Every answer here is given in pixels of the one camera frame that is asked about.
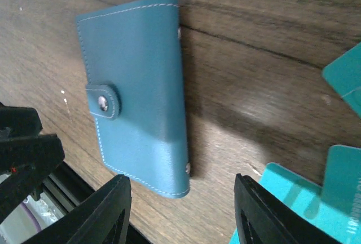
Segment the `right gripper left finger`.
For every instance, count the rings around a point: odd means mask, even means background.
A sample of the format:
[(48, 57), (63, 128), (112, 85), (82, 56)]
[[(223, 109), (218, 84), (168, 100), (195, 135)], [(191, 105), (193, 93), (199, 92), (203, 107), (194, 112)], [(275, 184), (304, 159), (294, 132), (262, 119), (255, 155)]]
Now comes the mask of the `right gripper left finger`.
[(130, 180), (116, 175), (66, 216), (25, 243), (125, 243), (130, 209)]

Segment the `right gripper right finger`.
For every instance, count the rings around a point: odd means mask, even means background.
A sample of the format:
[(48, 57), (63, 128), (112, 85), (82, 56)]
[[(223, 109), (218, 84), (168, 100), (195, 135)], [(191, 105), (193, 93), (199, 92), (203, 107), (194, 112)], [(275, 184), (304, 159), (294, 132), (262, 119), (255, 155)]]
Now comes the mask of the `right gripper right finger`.
[(240, 243), (338, 243), (248, 175), (236, 175), (234, 200)]

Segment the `blue leather card holder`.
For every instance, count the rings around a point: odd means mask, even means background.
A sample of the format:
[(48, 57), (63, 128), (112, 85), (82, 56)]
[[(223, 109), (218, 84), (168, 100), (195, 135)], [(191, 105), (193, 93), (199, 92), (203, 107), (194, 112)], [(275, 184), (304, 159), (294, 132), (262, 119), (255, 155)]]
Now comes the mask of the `blue leather card holder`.
[(161, 196), (186, 196), (178, 0), (138, 0), (78, 15), (76, 30), (104, 165)]

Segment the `teal VIP card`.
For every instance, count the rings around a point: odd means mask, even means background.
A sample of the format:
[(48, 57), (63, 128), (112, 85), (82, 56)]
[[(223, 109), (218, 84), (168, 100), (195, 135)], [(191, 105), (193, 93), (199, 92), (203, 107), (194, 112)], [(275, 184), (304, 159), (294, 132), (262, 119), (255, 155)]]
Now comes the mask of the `teal VIP card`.
[[(257, 183), (338, 243), (360, 243), (360, 148), (331, 146), (323, 185), (274, 162)], [(240, 243), (237, 226), (230, 242)]]

